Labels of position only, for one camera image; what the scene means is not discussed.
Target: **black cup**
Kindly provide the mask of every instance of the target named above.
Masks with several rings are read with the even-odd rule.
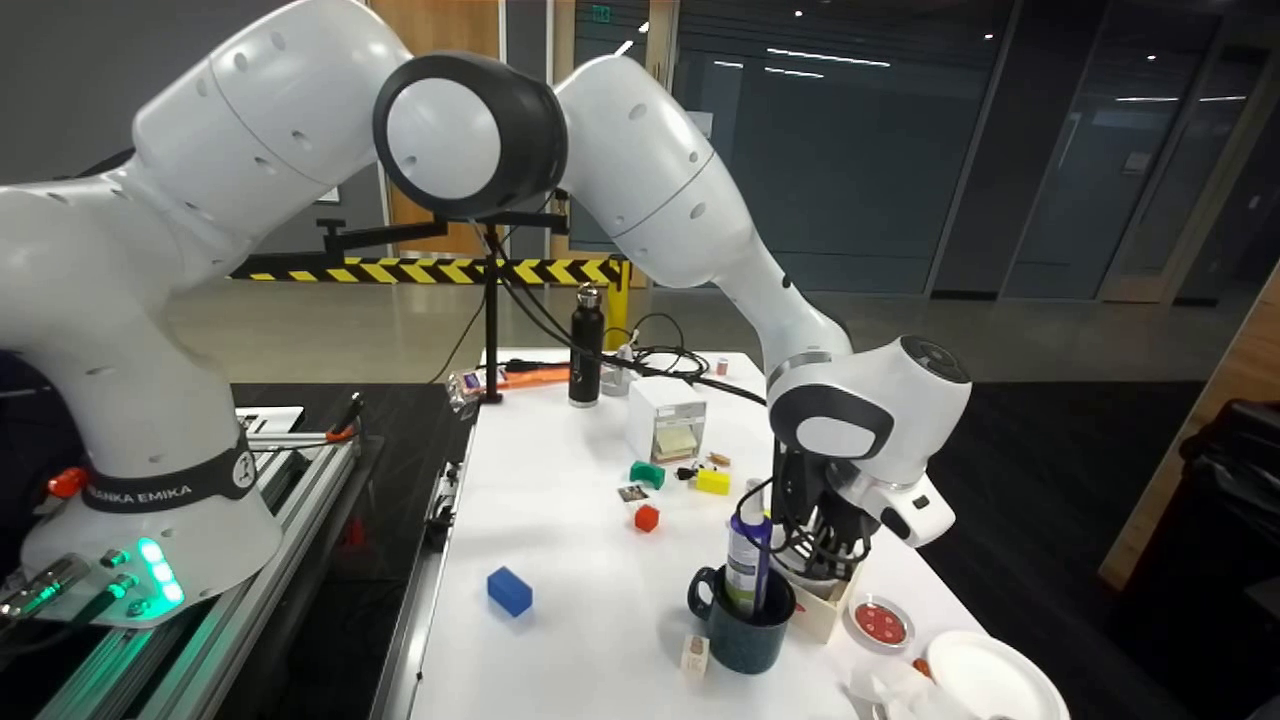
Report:
[[[763,609],[755,609],[755,615],[742,615],[722,590],[722,566],[699,566],[687,585],[687,611],[702,621],[710,656],[722,669],[761,675],[783,648],[794,590],[777,566],[766,566]]]

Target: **red object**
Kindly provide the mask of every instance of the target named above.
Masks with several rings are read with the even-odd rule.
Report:
[[[654,512],[651,505],[638,505],[632,519],[637,519],[638,533],[651,533],[661,517],[664,512]]]
[[[885,602],[854,602],[853,621],[854,621],[854,626],[863,626],[880,643],[908,640],[908,622]]]
[[[72,498],[82,490],[88,479],[93,479],[93,470],[82,462],[72,462],[64,470],[47,477],[47,497]]]

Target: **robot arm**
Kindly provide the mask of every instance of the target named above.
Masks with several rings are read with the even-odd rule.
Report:
[[[916,345],[853,351],[643,67],[590,58],[550,92],[503,62],[408,58],[358,0],[305,0],[160,92],[124,166],[0,189],[0,349],[54,381],[94,467],[28,535],[32,571],[164,535],[183,590],[119,621],[160,622],[270,555],[279,527],[252,490],[231,393],[157,316],[376,156],[442,216],[489,216],[561,185],[651,279],[714,282],[763,345],[781,523],[834,535],[834,555],[854,543],[853,509],[892,509],[916,543],[950,523],[921,488],[969,381]]]
[[[710,142],[638,62],[599,57],[570,71],[556,99],[506,67],[456,62],[469,58],[414,58],[379,94],[376,148],[408,195],[482,216],[500,204],[492,189],[528,195],[561,185],[651,279],[714,282],[763,349],[766,421],[781,440],[772,519],[803,523],[833,546],[833,558],[803,558],[808,566],[845,571],[838,555],[853,555],[858,517],[889,519],[912,543],[946,533],[955,517],[932,490],[923,462],[969,402],[969,377],[955,361],[923,339],[853,351],[846,336],[772,260]],[[431,117],[413,112],[414,99],[447,92],[447,108],[460,108],[447,128],[413,123],[413,117]],[[482,148],[474,151],[482,163],[460,171],[474,177],[470,195],[456,189],[456,177],[413,163],[428,156],[428,142],[442,142],[439,135],[447,148]],[[528,158],[503,158],[528,151],[510,135],[536,148],[562,142],[568,156],[540,156],[542,171],[528,171]]]

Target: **wooden surface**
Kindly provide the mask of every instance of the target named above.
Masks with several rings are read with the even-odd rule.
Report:
[[[1150,533],[1159,527],[1166,498],[1174,497],[1174,488],[1185,479],[1185,460],[1174,448],[1192,432],[1201,432],[1229,398],[1280,398],[1280,268],[1270,268],[1270,279],[1257,296],[1230,349],[1223,351],[1223,361],[1207,377],[1185,429],[1170,437],[1156,477],[1148,479],[1148,488],[1136,498],[1136,509],[1126,512],[1126,523],[1118,527],[1111,553],[1102,555],[1101,577],[1117,590],[1126,585]]]
[[[500,0],[367,0],[379,13],[408,50],[469,50],[469,57],[500,57]],[[414,206],[403,190],[386,185],[391,225],[418,225],[431,213]],[[447,228],[439,239],[413,239],[399,253],[447,253],[447,254],[482,254],[482,239],[474,228]]]

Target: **floor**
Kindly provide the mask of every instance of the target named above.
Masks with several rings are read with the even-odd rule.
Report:
[[[540,293],[561,318],[570,293]],[[955,351],[976,381],[1204,381],[1229,349],[1247,299],[1219,309],[1145,302],[981,302],[813,296],[853,328],[854,349],[923,330]],[[234,384],[413,384],[478,357],[482,325],[474,288],[342,288],[342,282],[234,282],[219,279],[178,296],[170,336]],[[742,349],[755,330],[714,293],[637,293],[632,318],[669,310],[690,349]],[[649,325],[649,345],[676,330]],[[500,309],[500,345],[550,345],[510,302]]]

